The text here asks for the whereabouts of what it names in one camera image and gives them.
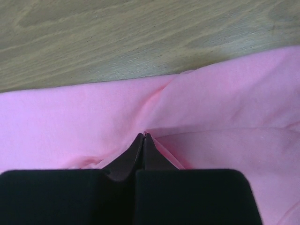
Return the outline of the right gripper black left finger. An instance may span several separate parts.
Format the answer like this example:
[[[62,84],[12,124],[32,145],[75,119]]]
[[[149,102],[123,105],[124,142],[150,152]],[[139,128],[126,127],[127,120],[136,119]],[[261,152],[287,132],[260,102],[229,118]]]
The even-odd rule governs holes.
[[[3,225],[130,225],[143,135],[103,169],[13,170],[0,176]]]

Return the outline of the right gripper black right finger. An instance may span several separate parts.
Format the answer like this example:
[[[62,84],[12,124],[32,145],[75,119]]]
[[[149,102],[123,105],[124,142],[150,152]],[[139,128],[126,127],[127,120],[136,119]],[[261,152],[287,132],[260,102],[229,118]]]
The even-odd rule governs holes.
[[[232,169],[180,170],[163,156],[150,134],[143,168],[135,174],[138,225],[260,225],[250,184]]]

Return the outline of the pink t shirt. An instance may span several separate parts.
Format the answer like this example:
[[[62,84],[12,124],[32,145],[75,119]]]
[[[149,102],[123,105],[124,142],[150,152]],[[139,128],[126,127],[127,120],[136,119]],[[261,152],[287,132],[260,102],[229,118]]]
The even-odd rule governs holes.
[[[299,224],[298,46],[177,75],[0,96],[1,172],[102,168],[138,133],[180,169],[241,171],[264,224]]]

